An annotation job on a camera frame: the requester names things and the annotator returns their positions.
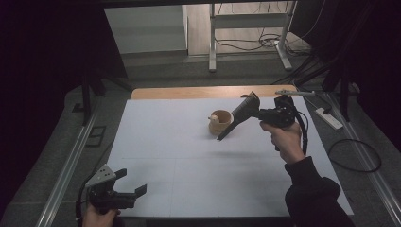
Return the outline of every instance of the white table surface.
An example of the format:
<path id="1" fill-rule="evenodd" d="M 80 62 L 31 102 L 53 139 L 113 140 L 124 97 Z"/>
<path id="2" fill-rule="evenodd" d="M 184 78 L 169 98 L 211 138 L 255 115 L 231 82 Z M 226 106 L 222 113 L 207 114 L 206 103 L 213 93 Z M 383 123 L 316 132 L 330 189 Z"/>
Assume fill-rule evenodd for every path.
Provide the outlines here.
<path id="1" fill-rule="evenodd" d="M 307 156 L 321 176 L 340 184 L 305 102 L 295 106 L 309 120 Z M 208 130 L 214 110 L 231 112 L 243 98 L 128 100 L 108 165 L 128 175 L 114 189 L 148 192 L 123 217 L 251 218 L 288 217 L 284 201 L 291 180 L 270 134 L 250 118 L 222 141 Z M 261 97 L 260 108 L 274 108 L 273 97 Z M 338 199 L 348 215 L 342 190 Z"/>

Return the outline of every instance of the black jacket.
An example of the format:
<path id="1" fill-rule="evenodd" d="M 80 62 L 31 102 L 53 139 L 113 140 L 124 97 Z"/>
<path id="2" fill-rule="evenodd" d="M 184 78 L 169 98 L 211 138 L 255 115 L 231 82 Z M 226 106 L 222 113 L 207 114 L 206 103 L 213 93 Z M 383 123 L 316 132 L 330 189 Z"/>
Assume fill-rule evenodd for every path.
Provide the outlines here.
<path id="1" fill-rule="evenodd" d="M 340 187 L 321 177 L 311 157 L 285 165 L 292 186 L 286 194 L 286 204 L 297 227 L 355 226 L 337 203 Z"/>

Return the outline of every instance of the wall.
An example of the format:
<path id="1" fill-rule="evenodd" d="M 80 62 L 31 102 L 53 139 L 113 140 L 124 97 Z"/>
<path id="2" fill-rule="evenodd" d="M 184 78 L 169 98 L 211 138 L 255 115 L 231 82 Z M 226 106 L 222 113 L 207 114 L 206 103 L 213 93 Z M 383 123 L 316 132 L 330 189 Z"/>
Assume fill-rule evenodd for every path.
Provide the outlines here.
<path id="1" fill-rule="evenodd" d="M 105 9 L 120 54 L 186 50 L 186 6 Z"/>

